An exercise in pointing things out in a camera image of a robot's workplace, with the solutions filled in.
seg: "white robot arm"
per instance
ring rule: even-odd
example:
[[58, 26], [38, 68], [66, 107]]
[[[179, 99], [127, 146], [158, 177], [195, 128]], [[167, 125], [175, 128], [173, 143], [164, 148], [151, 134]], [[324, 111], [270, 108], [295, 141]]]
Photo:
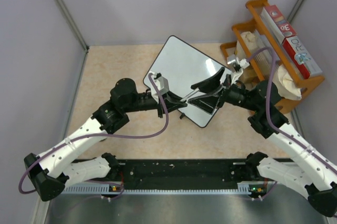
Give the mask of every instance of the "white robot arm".
[[254, 130], [283, 149], [297, 166], [286, 166], [257, 152], [250, 154], [246, 160], [251, 177], [280, 182], [305, 197], [318, 212], [332, 217], [337, 211], [337, 166], [312, 147], [275, 108], [281, 97], [273, 83], [264, 80], [248, 91], [243, 83], [236, 85], [243, 69], [249, 65], [246, 59], [238, 60], [232, 55], [227, 62], [233, 65], [234, 71], [227, 75], [217, 92], [193, 97], [188, 103], [209, 113], [221, 108], [224, 103], [254, 111], [255, 114], [248, 118]]
[[152, 73], [151, 78], [155, 86], [144, 93], [137, 92], [133, 80], [119, 80], [111, 90], [110, 100], [94, 112], [77, 131], [53, 148], [39, 155], [29, 154], [24, 158], [28, 176], [43, 201], [55, 198], [66, 187], [79, 182], [94, 178], [118, 181], [119, 163], [115, 156], [105, 153], [101, 157], [80, 162], [76, 158], [97, 142], [106, 139], [107, 134], [115, 133], [128, 123], [126, 113], [157, 110], [158, 116], [162, 118], [164, 107], [158, 94], [162, 96], [168, 113], [187, 106], [186, 102], [181, 101], [181, 97], [170, 92], [167, 79], [161, 74]]

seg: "wooden shelf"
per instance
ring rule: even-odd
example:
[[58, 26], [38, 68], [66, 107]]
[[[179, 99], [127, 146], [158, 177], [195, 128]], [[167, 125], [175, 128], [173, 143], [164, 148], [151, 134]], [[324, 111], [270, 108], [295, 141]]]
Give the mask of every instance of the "wooden shelf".
[[[245, 31], [254, 32], [257, 30], [260, 35], [265, 35], [268, 39], [271, 46], [274, 48], [275, 52], [280, 58], [281, 64], [284, 65], [286, 70], [288, 71], [289, 75], [294, 80], [294, 83], [298, 88], [301, 88], [302, 90], [302, 99], [301, 100], [289, 100], [283, 98], [279, 103], [277, 103], [276, 107], [279, 108], [279, 110], [286, 114], [291, 112], [305, 97], [307, 97], [320, 83], [324, 81], [324, 76], [319, 75], [315, 77], [311, 77], [309, 79], [303, 79], [301, 75], [299, 75], [295, 69], [293, 68], [291, 62], [289, 61], [288, 57], [283, 53], [283, 50], [280, 48], [279, 44], [275, 41], [273, 36], [270, 34], [267, 27], [262, 22], [262, 19], [260, 18], [259, 13], [257, 12], [257, 9], [269, 6], [268, 0], [251, 0], [246, 3], [246, 8], [251, 12], [253, 18], [245, 23], [239, 23], [232, 26], [232, 30], [234, 34], [237, 37], [237, 41], [242, 46], [243, 51], [246, 54], [246, 57], [250, 57], [251, 53], [249, 49], [247, 48], [244, 40], [241, 37], [241, 33]], [[220, 46], [222, 53], [224, 54], [225, 58], [228, 57], [228, 54], [226, 52], [226, 49], [233, 48], [236, 46], [236, 42], [226, 43], [222, 44]], [[255, 60], [251, 60], [251, 65], [254, 69], [254, 71], [257, 74], [258, 81], [265, 80], [265, 77], [262, 74], [261, 69], [259, 68], [258, 64]]]

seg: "white wall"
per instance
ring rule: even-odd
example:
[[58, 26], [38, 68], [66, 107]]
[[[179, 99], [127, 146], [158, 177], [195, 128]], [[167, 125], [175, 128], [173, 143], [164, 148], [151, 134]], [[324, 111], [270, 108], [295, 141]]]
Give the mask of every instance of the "white wall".
[[[248, 0], [64, 0], [89, 45], [230, 42]], [[296, 0], [269, 0], [288, 15]]]
[[293, 26], [326, 80], [298, 107], [306, 138], [337, 163], [337, 0], [306, 0]]
[[84, 54], [53, 0], [0, 6], [0, 222], [22, 224], [37, 199], [18, 192], [23, 158], [60, 140]]

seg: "speckled floor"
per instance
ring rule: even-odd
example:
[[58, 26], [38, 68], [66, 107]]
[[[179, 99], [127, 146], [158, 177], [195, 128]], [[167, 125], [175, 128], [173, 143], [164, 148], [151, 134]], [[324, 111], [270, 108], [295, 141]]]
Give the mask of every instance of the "speckled floor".
[[[192, 44], [225, 64], [220, 44]], [[162, 44], [92, 46], [90, 48], [70, 125], [70, 133], [84, 123], [98, 107], [110, 98], [115, 83], [129, 77], [137, 90], [145, 90], [143, 78], [158, 55]], [[110, 152], [124, 158], [245, 158], [261, 151], [271, 157], [288, 157], [279, 147], [265, 140], [251, 127], [248, 111], [230, 104], [220, 109], [206, 128], [199, 128], [180, 113], [170, 113], [170, 123], [161, 135], [143, 140], [109, 138], [99, 142], [82, 158], [93, 158]], [[159, 131], [165, 119], [145, 111], [129, 113], [130, 122], [118, 131], [120, 135], [147, 135]]]

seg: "red and white box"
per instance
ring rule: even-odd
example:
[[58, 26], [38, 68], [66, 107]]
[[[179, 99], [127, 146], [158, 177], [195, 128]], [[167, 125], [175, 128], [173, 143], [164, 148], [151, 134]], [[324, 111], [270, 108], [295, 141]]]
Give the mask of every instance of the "red and white box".
[[286, 38], [283, 42], [283, 48], [291, 60], [293, 60], [304, 79], [322, 74], [322, 70], [297, 36]]
[[264, 7], [261, 18], [280, 44], [283, 43], [285, 38], [297, 35], [276, 5]]

